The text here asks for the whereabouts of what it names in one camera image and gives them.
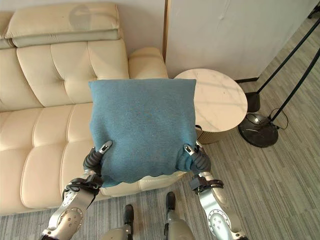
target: black lamp stand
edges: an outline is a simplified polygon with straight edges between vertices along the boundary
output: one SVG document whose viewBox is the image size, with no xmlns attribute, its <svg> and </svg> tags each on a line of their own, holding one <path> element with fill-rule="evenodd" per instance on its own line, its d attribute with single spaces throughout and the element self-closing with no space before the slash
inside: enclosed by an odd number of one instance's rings
<svg viewBox="0 0 320 240">
<path fill-rule="evenodd" d="M 257 92 L 249 92 L 246 93 L 248 100 L 248 113 L 244 120 L 238 125 L 238 130 L 241 136 L 250 144 L 259 147 L 266 148 L 268 146 L 274 145 L 278 140 L 278 127 L 273 124 L 274 120 L 281 113 L 299 87 L 302 85 L 314 65 L 316 64 L 319 56 L 320 56 L 320 48 L 312 59 L 310 65 L 304 72 L 303 76 L 294 87 L 290 95 L 286 98 L 284 103 L 278 109 L 273 117 L 271 116 L 263 116 L 260 114 L 252 114 L 260 109 L 260 97 L 259 93 L 261 90 L 270 82 L 270 80 L 277 74 L 277 72 L 285 65 L 285 63 L 289 60 L 289 58 L 297 51 L 297 49 L 302 45 L 302 43 L 307 39 L 307 37 L 315 30 L 315 28 L 319 25 L 320 18 L 313 25 L 313 27 L 307 32 L 307 34 L 303 37 L 303 39 L 298 43 L 298 45 L 292 50 L 292 52 L 288 55 L 288 57 L 281 63 L 281 65 L 274 71 L 274 73 L 269 77 L 269 79 L 262 85 L 262 87 Z"/>
</svg>

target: white wall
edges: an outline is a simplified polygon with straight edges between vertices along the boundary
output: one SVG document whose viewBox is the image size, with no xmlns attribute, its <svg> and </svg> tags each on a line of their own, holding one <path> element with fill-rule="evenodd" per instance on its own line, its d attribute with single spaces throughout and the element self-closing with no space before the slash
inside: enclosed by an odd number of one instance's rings
<svg viewBox="0 0 320 240">
<path fill-rule="evenodd" d="M 209 68 L 235 80 L 258 77 L 318 2 L 171 0 L 169 76 Z"/>
<path fill-rule="evenodd" d="M 99 0 L 0 0 L 0 11 L 64 2 L 99 2 Z M 103 2 L 118 4 L 120 24 L 128 54 L 138 48 L 149 46 L 162 49 L 164 0 L 104 0 Z"/>
</svg>

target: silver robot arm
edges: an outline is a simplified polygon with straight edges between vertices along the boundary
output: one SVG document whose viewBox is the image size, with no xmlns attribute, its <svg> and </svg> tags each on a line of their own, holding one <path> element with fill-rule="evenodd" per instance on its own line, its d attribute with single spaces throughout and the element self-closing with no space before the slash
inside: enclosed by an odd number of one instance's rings
<svg viewBox="0 0 320 240">
<path fill-rule="evenodd" d="M 84 174 L 65 186 L 62 204 L 51 216 L 41 240 L 70 240 L 81 227 L 87 208 L 95 200 L 103 184 L 100 162 L 111 145 L 112 141 L 107 141 L 98 151 L 93 147 L 85 157 Z"/>
<path fill-rule="evenodd" d="M 210 173 L 211 162 L 202 145 L 196 142 L 195 150 L 188 144 L 183 148 L 192 158 L 194 178 L 190 186 L 199 196 L 212 234 L 218 240 L 248 240 L 238 215 L 229 204 L 223 182 Z"/>
</svg>

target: gray carpet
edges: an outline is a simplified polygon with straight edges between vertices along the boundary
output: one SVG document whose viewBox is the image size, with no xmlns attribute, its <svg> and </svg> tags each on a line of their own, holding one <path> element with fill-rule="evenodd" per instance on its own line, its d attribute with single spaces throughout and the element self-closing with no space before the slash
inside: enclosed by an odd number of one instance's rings
<svg viewBox="0 0 320 240">
<path fill-rule="evenodd" d="M 260 76 L 243 83 L 245 92 L 257 90 L 316 21 L 307 19 Z M 261 110 L 268 115 L 279 107 L 320 46 L 320 27 L 261 93 Z M 250 240 L 320 239 L 320 61 L 284 109 L 289 118 L 278 142 L 260 149 L 246 143 L 237 129 L 219 142 L 206 145 L 212 172 L 224 181 L 227 195 Z M 281 114 L 276 124 L 283 126 Z M 214 240 L 196 195 L 189 189 L 190 174 L 169 188 L 95 202 L 73 239 L 96 240 L 122 224 L 123 209 L 135 209 L 135 240 L 160 240 L 165 224 L 165 197 L 174 191 L 177 212 L 197 240 Z M 37 239 L 53 210 L 0 218 L 0 239 Z"/>
</svg>

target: side table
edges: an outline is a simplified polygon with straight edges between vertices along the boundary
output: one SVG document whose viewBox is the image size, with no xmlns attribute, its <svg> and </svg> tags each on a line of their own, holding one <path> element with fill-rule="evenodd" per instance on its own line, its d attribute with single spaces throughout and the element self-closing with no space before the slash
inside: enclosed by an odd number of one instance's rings
<svg viewBox="0 0 320 240">
<path fill-rule="evenodd" d="M 245 118 L 247 98 L 241 87 L 221 72 L 196 68 L 178 74 L 175 79 L 196 79 L 194 93 L 197 140 L 210 144 L 221 139 Z"/>
</svg>

